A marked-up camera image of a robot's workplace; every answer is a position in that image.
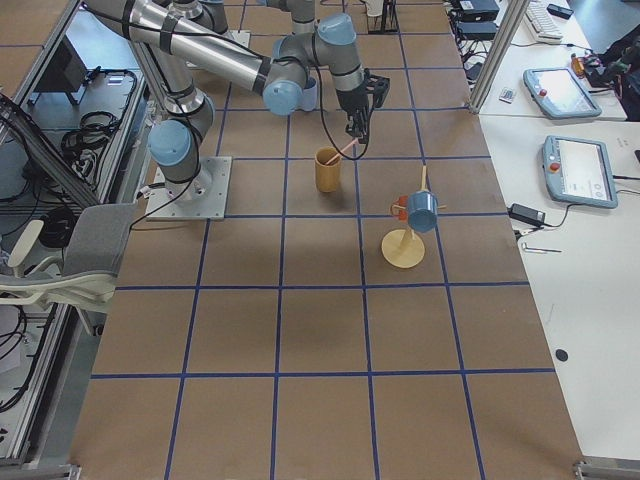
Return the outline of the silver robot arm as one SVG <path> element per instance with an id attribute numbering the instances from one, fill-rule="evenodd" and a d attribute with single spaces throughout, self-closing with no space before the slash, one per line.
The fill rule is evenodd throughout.
<path id="1" fill-rule="evenodd" d="M 288 12 L 292 21 L 292 33 L 311 33 L 317 28 L 315 2 L 313 0 L 264 0 L 260 5 Z M 304 112 L 313 111 L 318 103 L 316 79 L 308 75 L 298 109 Z"/>
<path id="2" fill-rule="evenodd" d="M 171 60 L 191 62 L 263 99 L 278 116 L 299 109 L 313 68 L 328 68 L 345 131 L 367 145 L 373 111 L 386 99 L 390 81 L 361 64 L 357 35 L 349 15 L 315 18 L 312 1 L 270 1 L 291 16 L 293 31 L 274 45 L 271 57 L 200 25 L 155 1 L 89 1 L 87 9 L 122 38 L 158 51 Z"/>

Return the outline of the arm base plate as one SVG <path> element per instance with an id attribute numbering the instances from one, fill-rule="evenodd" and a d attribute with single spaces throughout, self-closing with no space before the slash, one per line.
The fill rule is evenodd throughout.
<path id="1" fill-rule="evenodd" d="M 230 156 L 203 157 L 200 173 L 189 189 L 182 192 L 177 184 L 153 189 L 147 199 L 145 213 L 154 221 L 223 220 L 226 212 L 231 177 Z"/>

